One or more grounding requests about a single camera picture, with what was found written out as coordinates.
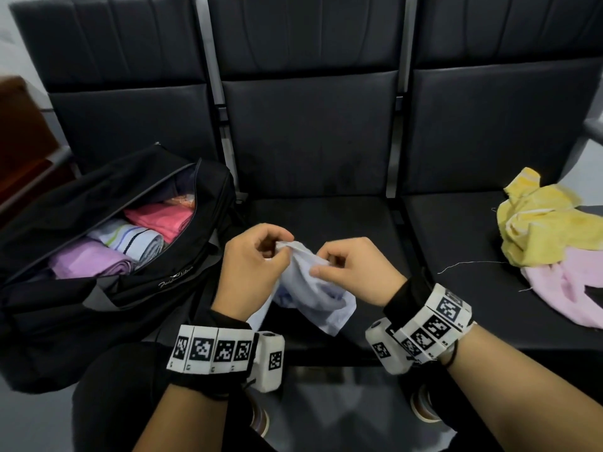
black chair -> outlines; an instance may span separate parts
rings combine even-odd
[[[84,172],[160,142],[221,159],[191,0],[36,0],[15,21]]]
[[[409,274],[385,199],[404,0],[208,0],[236,169],[251,223],[317,251],[368,236]],[[361,301],[336,337],[272,305],[289,364],[375,363]]]
[[[601,351],[504,263],[495,209],[557,182],[601,77],[603,0],[421,0],[399,191],[435,281],[525,351]],[[467,263],[487,261],[488,263]]]

purple rolled towel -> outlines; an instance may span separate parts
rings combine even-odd
[[[79,239],[50,257],[58,279],[129,274],[134,260],[90,238]]]

hand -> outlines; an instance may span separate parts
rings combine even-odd
[[[332,266],[312,266],[310,275],[333,282],[367,303],[385,306],[406,282],[368,238],[331,241],[317,255]]]
[[[293,239],[284,228],[261,223],[228,241],[212,309],[233,319],[249,319],[266,303],[291,260],[289,248],[275,255],[274,243]]]

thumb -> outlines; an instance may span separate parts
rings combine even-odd
[[[279,277],[284,270],[287,269],[291,262],[291,249],[289,247],[282,248],[278,254],[276,254],[272,260],[267,260],[272,269],[275,272],[276,277]]]
[[[333,282],[340,287],[345,287],[346,272],[345,268],[337,268],[336,266],[314,265],[310,268],[310,276],[322,279],[323,281]]]

loose thread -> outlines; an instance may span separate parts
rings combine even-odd
[[[494,260],[477,260],[477,261],[459,261],[458,263],[455,263],[454,265],[450,265],[450,266],[446,266],[442,271],[440,271],[438,274],[442,274],[444,271],[446,271],[448,268],[454,268],[456,265],[462,265],[464,263],[506,263],[508,264],[507,261],[494,261]]]

